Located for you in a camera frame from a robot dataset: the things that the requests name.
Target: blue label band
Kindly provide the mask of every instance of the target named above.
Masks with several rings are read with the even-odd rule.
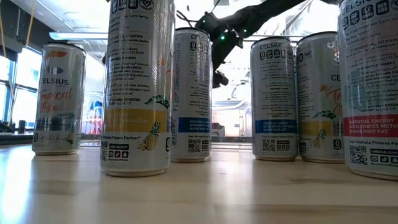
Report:
[[[210,119],[207,118],[179,118],[179,133],[210,133]]]
[[[290,119],[272,119],[256,121],[256,134],[297,133],[297,121]]]

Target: energy drink can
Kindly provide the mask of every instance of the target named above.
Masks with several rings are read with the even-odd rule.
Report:
[[[86,52],[73,45],[44,45],[32,150],[66,155],[80,145]]]
[[[398,0],[340,3],[346,163],[398,180]]]
[[[267,161],[297,157],[293,51],[289,39],[270,37],[251,47],[253,154]]]
[[[343,119],[337,32],[297,43],[299,149],[302,159],[343,164]]]
[[[211,148],[210,36],[179,28],[174,37],[172,161],[205,162]]]
[[[125,177],[170,164],[174,1],[111,1],[101,167]]]

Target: yellow label band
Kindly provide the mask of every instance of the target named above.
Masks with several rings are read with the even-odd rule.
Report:
[[[300,122],[300,134],[307,136],[317,136],[319,130],[325,130],[327,136],[333,135],[332,121],[306,121]]]
[[[157,122],[159,133],[165,133],[166,117],[167,112],[159,110],[109,109],[104,114],[104,131],[149,133]]]

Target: pineapple illustration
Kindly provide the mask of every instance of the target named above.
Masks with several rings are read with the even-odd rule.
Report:
[[[323,140],[326,137],[326,131],[324,129],[319,130],[318,132],[318,136],[315,138],[315,140],[313,141],[313,145],[317,148],[322,147],[323,145]]]
[[[151,131],[145,137],[145,139],[140,143],[139,148],[143,151],[152,151],[156,148],[157,138],[159,137],[160,123],[155,121]]]

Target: aluminum can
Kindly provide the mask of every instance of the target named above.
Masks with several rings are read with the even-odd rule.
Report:
[[[398,0],[340,3],[346,163],[398,180]]]
[[[345,163],[337,32],[304,37],[296,61],[300,155],[310,162]]]
[[[36,155],[77,152],[86,76],[86,52],[74,45],[44,45],[32,150]]]
[[[267,161],[297,157],[294,60],[289,39],[270,37],[251,47],[253,154]]]
[[[211,149],[211,44],[196,28],[174,37],[172,161],[205,162]]]
[[[107,175],[140,177],[170,164],[174,1],[111,1],[101,136]]]

